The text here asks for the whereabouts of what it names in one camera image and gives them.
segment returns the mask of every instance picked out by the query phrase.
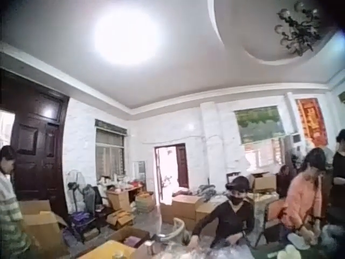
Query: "open doorway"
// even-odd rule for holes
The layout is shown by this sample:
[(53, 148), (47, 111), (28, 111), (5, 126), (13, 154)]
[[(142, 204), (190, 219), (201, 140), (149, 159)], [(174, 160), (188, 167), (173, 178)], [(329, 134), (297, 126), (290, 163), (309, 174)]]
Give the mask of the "open doorway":
[(185, 144), (155, 147), (160, 202), (170, 204), (179, 187), (189, 188)]

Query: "hand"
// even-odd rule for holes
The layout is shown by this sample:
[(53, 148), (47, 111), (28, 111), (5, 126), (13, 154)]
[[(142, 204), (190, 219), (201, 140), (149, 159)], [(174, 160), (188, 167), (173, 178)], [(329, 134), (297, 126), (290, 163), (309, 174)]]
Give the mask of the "hand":
[(311, 244), (316, 240), (314, 233), (311, 230), (306, 229), (306, 227), (301, 229), (300, 234), (307, 244)]
[(192, 236), (190, 238), (190, 242), (187, 246), (187, 251), (193, 251), (195, 249), (199, 248), (199, 237), (198, 236)]
[(230, 245), (233, 246), (237, 243), (238, 240), (240, 240), (241, 237), (243, 237), (242, 232), (228, 236), (226, 240), (230, 243)]
[(313, 232), (316, 238), (319, 238), (321, 235), (321, 229), (320, 229), (320, 221), (316, 221), (315, 224), (313, 225)]

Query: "woman in black shirt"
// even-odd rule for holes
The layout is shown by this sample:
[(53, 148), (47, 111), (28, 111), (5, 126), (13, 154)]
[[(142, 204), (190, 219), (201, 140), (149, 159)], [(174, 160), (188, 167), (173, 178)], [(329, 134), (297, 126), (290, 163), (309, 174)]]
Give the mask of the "woman in black shirt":
[(248, 179), (239, 176), (232, 183), (227, 183), (225, 188), (229, 200), (220, 204), (196, 224), (188, 245), (190, 250), (198, 247), (199, 235), (202, 229), (216, 218), (218, 218), (218, 227), (211, 248), (235, 245), (253, 230), (254, 207), (244, 200), (249, 190)]
[(343, 197), (345, 195), (345, 129), (342, 129), (336, 137), (339, 145), (333, 157), (333, 187), (331, 201), (334, 207), (345, 207)]

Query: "person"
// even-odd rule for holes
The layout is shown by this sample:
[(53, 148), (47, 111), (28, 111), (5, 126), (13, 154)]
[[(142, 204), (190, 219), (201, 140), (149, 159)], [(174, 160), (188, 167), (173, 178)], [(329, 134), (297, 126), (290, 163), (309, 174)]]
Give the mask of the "person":
[(227, 183), (225, 188), (228, 200), (196, 224), (188, 244), (189, 250), (198, 247), (199, 235), (202, 229), (216, 218), (219, 222), (211, 248), (238, 244), (241, 239), (253, 230), (254, 207), (244, 200), (250, 189), (248, 179), (244, 176), (238, 176), (231, 183)]
[(279, 194), (280, 199), (286, 197), (290, 183), (291, 176), (289, 173), (289, 167), (287, 165), (283, 165), (277, 174), (277, 193)]
[(345, 129), (342, 129), (336, 137), (337, 152), (333, 157), (333, 183), (345, 185)]
[(37, 258), (30, 238), (24, 231), (23, 217), (12, 183), (7, 175), (13, 171), (16, 152), (11, 146), (0, 150), (0, 258)]
[(287, 235), (296, 232), (306, 243), (313, 243), (319, 237), (321, 220), (321, 180), (326, 170), (326, 156), (319, 147), (313, 148), (304, 158), (299, 174), (288, 189), (281, 218), (281, 242), (287, 242)]

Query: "window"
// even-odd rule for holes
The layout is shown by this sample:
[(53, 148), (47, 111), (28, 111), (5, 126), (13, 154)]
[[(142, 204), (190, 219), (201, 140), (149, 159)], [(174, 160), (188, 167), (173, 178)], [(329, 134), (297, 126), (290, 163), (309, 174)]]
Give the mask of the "window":
[(250, 164), (248, 171), (273, 163), (282, 164), (282, 153), (279, 139), (268, 139), (244, 145), (245, 156)]
[(96, 129), (96, 175), (97, 179), (125, 174), (124, 138), (102, 129)]

